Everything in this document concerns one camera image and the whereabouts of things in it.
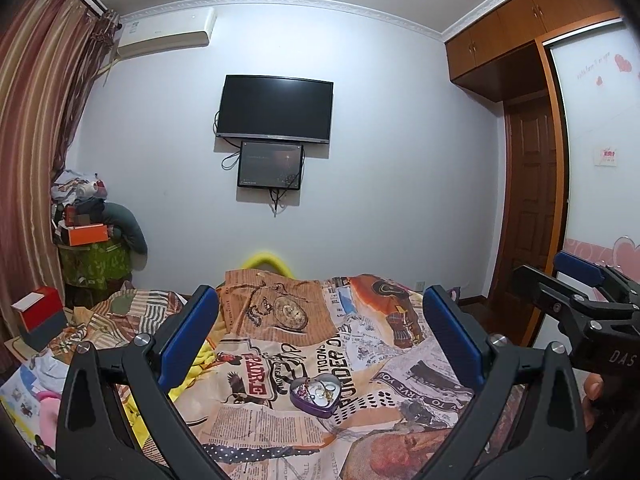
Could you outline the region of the right hand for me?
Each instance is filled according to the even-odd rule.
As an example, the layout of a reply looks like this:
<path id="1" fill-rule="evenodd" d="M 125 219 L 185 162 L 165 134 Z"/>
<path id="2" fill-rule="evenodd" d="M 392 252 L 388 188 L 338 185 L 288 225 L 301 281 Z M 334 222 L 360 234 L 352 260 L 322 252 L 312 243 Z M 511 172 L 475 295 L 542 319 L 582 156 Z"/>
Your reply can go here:
<path id="1" fill-rule="evenodd" d="M 584 397 L 582 398 L 582 412 L 586 430 L 589 431 L 596 422 L 599 411 L 594 405 L 603 393 L 603 378 L 599 374 L 589 374 L 584 381 Z"/>

